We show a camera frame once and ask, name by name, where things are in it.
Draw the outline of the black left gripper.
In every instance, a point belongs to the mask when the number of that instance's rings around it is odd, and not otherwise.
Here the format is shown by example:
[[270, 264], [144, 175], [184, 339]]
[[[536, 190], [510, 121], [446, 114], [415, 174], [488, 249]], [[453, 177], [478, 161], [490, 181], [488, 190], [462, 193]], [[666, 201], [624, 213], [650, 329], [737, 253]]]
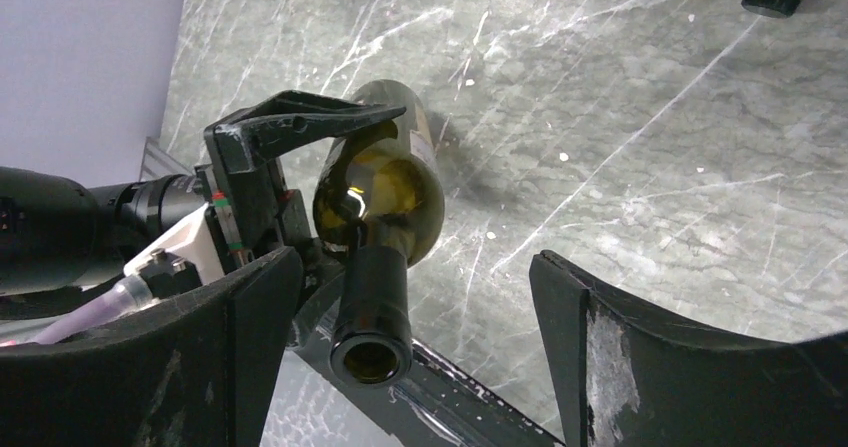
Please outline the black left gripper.
[[405, 112], [397, 104], [359, 104], [286, 90], [208, 126], [204, 140], [212, 164], [197, 165], [195, 174], [197, 191], [208, 203], [205, 220], [223, 273], [281, 247], [295, 249], [306, 266], [316, 262], [318, 246], [302, 192], [287, 186], [276, 158]]

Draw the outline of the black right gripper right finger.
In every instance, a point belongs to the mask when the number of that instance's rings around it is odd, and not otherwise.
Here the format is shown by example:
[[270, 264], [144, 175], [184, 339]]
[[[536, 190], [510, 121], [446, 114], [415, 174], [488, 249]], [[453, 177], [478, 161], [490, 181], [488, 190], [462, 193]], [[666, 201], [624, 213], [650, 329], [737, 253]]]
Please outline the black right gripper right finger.
[[750, 337], [537, 254], [532, 298], [569, 446], [843, 446], [847, 336]]

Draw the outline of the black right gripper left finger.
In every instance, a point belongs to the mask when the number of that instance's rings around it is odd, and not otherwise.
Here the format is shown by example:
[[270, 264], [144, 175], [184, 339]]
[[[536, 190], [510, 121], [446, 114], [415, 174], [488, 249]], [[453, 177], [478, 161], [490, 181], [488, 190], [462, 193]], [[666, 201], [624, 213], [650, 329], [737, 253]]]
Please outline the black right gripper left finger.
[[256, 446], [303, 280], [282, 248], [73, 342], [1, 351], [5, 446]]

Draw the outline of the dark green wine bottle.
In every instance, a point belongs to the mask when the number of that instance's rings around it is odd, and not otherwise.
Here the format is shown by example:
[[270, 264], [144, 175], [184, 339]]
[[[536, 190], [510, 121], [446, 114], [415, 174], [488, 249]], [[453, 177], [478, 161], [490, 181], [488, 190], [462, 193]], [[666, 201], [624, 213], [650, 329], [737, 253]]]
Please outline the dark green wine bottle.
[[351, 99], [405, 109], [334, 140], [313, 198], [318, 237], [345, 270], [331, 369], [349, 385], [379, 388], [410, 369], [408, 270], [438, 240], [445, 197], [427, 113], [415, 92], [381, 79]]

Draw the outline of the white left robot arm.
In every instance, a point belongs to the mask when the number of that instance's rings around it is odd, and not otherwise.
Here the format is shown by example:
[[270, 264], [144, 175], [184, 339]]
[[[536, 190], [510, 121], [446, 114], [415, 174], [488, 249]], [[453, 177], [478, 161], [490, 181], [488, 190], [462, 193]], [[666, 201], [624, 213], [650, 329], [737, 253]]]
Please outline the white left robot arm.
[[210, 160], [191, 174], [85, 188], [70, 179], [1, 171], [1, 292], [99, 284], [192, 212], [216, 221], [214, 253], [230, 272], [281, 245], [287, 188], [279, 158], [313, 142], [395, 119], [397, 101], [359, 104], [282, 91], [209, 125]]

